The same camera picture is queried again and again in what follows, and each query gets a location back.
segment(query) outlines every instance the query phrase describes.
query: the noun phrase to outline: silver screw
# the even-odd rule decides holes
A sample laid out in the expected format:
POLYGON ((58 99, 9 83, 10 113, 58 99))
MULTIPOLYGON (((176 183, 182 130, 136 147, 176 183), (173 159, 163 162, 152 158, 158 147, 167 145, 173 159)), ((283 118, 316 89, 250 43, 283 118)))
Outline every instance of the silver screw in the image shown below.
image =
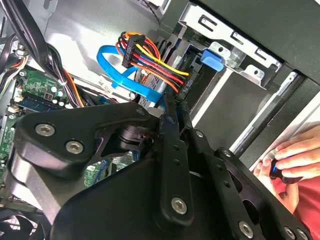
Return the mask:
POLYGON ((228 158, 230 158, 230 157, 231 157, 231 154, 230 154, 230 152, 229 152, 229 151, 227 151, 227 150, 223 150, 223 153, 224 153, 228 158))
POLYGON ((304 240, 309 240, 308 236, 305 234, 304 231, 302 231, 300 228, 296 229, 298 231, 298 233, 300 234, 300 236, 304 239, 304 240))
POLYGON ((138 108, 136 111, 138 114, 145 115, 145 112, 140 108, 138 108))
POLYGON ((199 138, 203 138, 204 137, 204 135, 200 131, 196 131, 195 133, 198 135, 199 138))
POLYGON ((187 213, 187 205, 186 203, 179 197, 174 197, 171 200, 171 206, 174 211, 176 211, 178 214, 186 214, 187 213))
POLYGON ((20 75, 21 77, 24 77, 24 76, 27 75, 27 73, 26 73, 25 71, 20 71, 20 72, 19 72, 19 75, 20 75))
POLYGON ((41 123, 35 127, 35 132, 41 136, 50 137, 55 134, 56 130, 49 124, 41 123))
POLYGON ((239 222, 239 229, 248 239, 252 239, 254 237, 254 232, 245 221, 239 222))
POLYGON ((84 146, 78 141, 68 141, 65 145, 66 150, 72 154, 80 154, 84 150, 84 146))
POLYGON ((284 230, 285 230, 286 234, 288 234, 288 236, 289 236, 292 240, 295 240, 295 239, 296 239, 295 234, 291 231, 290 228, 288 228, 287 226, 285 226, 285 227, 284 227, 284 230))

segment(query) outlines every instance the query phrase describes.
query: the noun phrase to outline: blue plastic clip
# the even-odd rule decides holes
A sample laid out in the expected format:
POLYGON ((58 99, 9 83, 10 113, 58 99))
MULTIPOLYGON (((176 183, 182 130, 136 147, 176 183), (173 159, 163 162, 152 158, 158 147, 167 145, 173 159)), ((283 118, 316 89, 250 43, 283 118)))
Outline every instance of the blue plastic clip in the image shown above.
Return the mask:
POLYGON ((222 69, 224 69, 222 58, 207 49, 203 51, 200 60, 202 63, 216 70, 217 72, 220 72, 222 69))
POLYGON ((100 47, 96 56, 96 59, 101 68, 114 81, 112 83, 112 87, 116 88, 118 85, 121 85, 126 89, 129 89, 137 94, 140 94, 141 96, 144 96, 147 100, 153 103, 157 103, 160 100, 162 96, 161 93, 128 78, 130 74, 137 70, 136 67, 130 67, 124 73, 121 74, 105 59, 103 54, 118 55, 118 52, 115 46, 105 45, 100 47))

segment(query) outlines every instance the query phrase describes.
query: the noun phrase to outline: human hand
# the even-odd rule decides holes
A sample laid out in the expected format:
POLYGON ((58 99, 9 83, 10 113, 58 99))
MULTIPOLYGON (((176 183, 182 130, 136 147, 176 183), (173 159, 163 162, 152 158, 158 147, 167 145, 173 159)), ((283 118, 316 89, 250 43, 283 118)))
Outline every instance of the human hand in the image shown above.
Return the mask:
POLYGON ((287 178, 320 176, 320 126, 299 134, 276 148, 275 166, 287 178))
POLYGON ((265 158, 255 167, 253 174, 262 184, 284 205, 290 213, 294 213, 299 203, 298 183, 287 184, 285 192, 277 193, 275 186, 270 178, 271 159, 265 158))

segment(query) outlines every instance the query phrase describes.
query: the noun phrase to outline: black metal bracket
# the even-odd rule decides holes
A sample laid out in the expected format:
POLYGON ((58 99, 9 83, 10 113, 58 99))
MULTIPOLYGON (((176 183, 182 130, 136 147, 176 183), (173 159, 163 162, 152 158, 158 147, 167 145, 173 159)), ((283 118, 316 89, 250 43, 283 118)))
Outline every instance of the black metal bracket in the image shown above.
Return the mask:
MULTIPOLYGON (((30 114, 18 123, 13 156, 19 157, 12 161, 41 170, 37 179, 50 179, 46 194, 61 203, 51 218, 53 240, 284 240, 289 239, 285 227, 296 239, 302 239, 297 229, 312 239, 239 159, 227 149, 212 151, 205 134, 193 128, 187 103, 165 94, 156 107, 164 112, 159 118, 135 103, 121 103, 30 114), (38 124, 53 126, 54 134, 38 134, 38 124), (68 152, 70 140, 81 143, 83 152, 68 152), (96 185, 63 201, 51 191, 61 180, 75 186, 74 178, 102 156, 129 150, 141 151, 140 160, 96 185)), ((36 192, 28 179, 25 185, 36 192)))

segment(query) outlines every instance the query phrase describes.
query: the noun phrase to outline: computer fan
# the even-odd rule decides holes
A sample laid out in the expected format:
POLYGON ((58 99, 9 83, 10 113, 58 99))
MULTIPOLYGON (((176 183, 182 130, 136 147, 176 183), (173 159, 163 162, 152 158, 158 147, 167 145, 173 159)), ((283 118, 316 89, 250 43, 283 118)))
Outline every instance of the computer fan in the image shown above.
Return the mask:
POLYGON ((50 232, 50 224, 43 215, 0 210, 0 240, 44 240, 50 232))

